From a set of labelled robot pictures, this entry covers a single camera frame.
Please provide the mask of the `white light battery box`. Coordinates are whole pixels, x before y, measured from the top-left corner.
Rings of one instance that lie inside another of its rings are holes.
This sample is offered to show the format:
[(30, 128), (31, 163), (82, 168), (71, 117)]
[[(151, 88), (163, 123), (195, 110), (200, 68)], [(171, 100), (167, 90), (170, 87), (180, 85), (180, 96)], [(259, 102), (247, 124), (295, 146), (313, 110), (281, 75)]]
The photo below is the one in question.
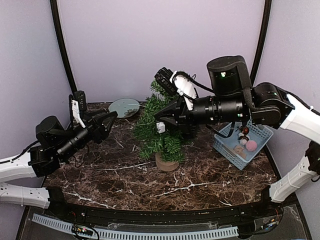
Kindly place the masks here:
[(164, 122), (160, 121), (156, 123), (156, 130), (159, 134), (162, 134), (166, 131), (166, 125)]

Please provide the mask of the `small green christmas tree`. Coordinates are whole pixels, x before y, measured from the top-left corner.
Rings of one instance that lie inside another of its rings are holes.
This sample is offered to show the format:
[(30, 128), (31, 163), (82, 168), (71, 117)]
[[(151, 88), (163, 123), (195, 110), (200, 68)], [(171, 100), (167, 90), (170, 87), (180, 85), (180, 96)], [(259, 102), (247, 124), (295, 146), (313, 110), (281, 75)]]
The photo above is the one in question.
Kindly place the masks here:
[(164, 133), (158, 133), (155, 114), (178, 99), (177, 95), (170, 96), (153, 80), (150, 84), (151, 96), (145, 100), (143, 112), (133, 129), (134, 137), (140, 142), (139, 155), (149, 160), (159, 156), (163, 162), (182, 163), (185, 161), (184, 145), (190, 141), (183, 137), (178, 128), (167, 126)]

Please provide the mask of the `brown gingerbread ornament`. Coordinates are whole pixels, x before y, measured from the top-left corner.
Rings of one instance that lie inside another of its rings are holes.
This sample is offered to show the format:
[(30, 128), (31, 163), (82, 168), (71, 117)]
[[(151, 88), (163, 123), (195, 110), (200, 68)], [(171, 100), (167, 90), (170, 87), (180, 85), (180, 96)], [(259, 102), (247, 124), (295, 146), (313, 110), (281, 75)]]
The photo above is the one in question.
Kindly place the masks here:
[(243, 159), (245, 159), (247, 157), (246, 153), (244, 152), (244, 148), (241, 145), (235, 146), (234, 151), (236, 154), (238, 154)]

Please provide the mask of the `pink pompom ornament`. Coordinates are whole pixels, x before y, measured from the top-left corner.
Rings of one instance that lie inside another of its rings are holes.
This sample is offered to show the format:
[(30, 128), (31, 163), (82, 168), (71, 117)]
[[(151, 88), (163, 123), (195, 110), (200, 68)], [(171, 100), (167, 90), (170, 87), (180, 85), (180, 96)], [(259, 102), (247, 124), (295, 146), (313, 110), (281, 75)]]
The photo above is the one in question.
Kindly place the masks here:
[(258, 147), (258, 144), (254, 140), (248, 140), (245, 144), (245, 148), (249, 152), (254, 152)]

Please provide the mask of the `light blue plastic basket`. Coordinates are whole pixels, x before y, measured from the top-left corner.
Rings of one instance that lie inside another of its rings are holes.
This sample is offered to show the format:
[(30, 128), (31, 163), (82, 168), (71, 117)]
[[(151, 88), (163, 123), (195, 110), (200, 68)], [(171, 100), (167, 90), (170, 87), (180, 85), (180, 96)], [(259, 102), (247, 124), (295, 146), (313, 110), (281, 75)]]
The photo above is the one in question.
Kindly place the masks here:
[[(251, 121), (248, 121), (246, 126), (249, 127), (249, 133), (247, 135), (250, 137), (250, 140), (253, 140), (257, 143), (257, 149), (253, 152), (250, 152), (246, 149), (246, 145), (240, 145), (238, 141), (238, 134), (240, 133), (239, 128), (243, 126), (241, 122), (235, 123), (234, 130), (230, 137), (222, 137), (229, 134), (231, 126), (232, 125), (229, 123), (219, 131), (220, 135), (214, 135), (213, 148), (223, 155), (227, 160), (229, 160), (239, 170), (243, 170), (260, 152), (260, 150), (262, 150), (274, 133), (267, 126), (254, 125)], [(242, 146), (244, 148), (244, 152), (246, 154), (245, 159), (236, 154), (234, 151), (235, 146)]]

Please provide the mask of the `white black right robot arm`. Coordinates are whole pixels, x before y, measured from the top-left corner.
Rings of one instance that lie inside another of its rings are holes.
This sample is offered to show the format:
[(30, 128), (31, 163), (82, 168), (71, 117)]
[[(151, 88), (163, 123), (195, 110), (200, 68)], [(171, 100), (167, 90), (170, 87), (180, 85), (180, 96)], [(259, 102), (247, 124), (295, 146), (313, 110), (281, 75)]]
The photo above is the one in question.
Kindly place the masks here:
[(300, 162), (277, 182), (262, 192), (255, 213), (266, 217), (305, 183), (320, 174), (320, 114), (295, 94), (272, 83), (253, 86), (245, 59), (222, 56), (206, 65), (211, 80), (211, 95), (199, 97), (199, 85), (189, 74), (161, 68), (155, 81), (176, 99), (154, 116), (159, 133), (175, 128), (193, 138), (199, 125), (218, 123), (265, 125), (295, 132), (309, 139)]

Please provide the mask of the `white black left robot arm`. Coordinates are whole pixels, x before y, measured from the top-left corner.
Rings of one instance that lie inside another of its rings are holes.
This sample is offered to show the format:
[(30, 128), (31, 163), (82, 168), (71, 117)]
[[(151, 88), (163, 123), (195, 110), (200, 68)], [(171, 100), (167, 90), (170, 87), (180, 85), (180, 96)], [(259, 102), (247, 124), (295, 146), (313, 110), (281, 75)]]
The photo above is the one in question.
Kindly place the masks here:
[(59, 187), (24, 187), (12, 185), (12, 180), (40, 178), (69, 163), (75, 153), (89, 142), (100, 144), (110, 134), (117, 112), (103, 110), (85, 113), (76, 127), (64, 129), (54, 115), (46, 117), (35, 128), (36, 141), (20, 154), (0, 161), (0, 201), (21, 206), (49, 209), (60, 218), (71, 213)]

